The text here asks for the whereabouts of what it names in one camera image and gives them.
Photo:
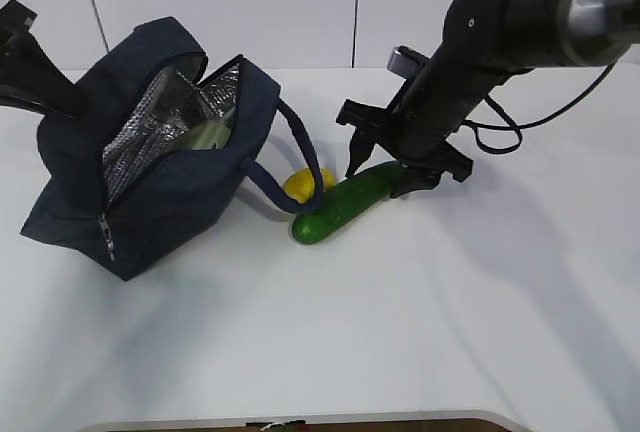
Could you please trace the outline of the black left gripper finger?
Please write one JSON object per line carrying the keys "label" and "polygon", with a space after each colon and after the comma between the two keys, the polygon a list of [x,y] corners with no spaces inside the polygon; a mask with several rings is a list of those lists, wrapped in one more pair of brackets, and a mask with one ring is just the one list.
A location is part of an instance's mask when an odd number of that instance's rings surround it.
{"label": "black left gripper finger", "polygon": [[85,99],[31,34],[36,17],[17,0],[1,8],[1,104],[44,116],[78,118]]}

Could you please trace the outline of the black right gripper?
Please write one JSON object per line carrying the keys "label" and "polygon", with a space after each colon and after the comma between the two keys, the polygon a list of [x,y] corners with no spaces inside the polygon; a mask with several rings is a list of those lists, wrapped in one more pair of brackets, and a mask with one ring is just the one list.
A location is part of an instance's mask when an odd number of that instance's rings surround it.
{"label": "black right gripper", "polygon": [[377,107],[348,99],[336,118],[338,124],[354,127],[346,176],[356,174],[369,160],[375,146],[380,146],[406,166],[394,181],[391,199],[433,190],[444,172],[463,182],[473,170],[473,161],[446,141],[450,132],[429,122],[427,114],[435,108],[425,107],[419,97],[424,89],[419,77],[428,65],[412,78],[404,79],[387,106]]}

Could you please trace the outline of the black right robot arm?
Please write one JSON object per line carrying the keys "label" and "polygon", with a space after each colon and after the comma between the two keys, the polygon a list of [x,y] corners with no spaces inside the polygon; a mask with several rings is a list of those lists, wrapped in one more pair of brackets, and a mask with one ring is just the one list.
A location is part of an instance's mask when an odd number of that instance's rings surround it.
{"label": "black right robot arm", "polygon": [[610,67],[639,41],[639,0],[454,0],[427,57],[395,48],[387,68],[405,82],[385,108],[348,100],[355,128],[347,177],[380,146],[401,167],[392,197],[458,182],[473,162],[448,143],[491,91],[537,68]]}

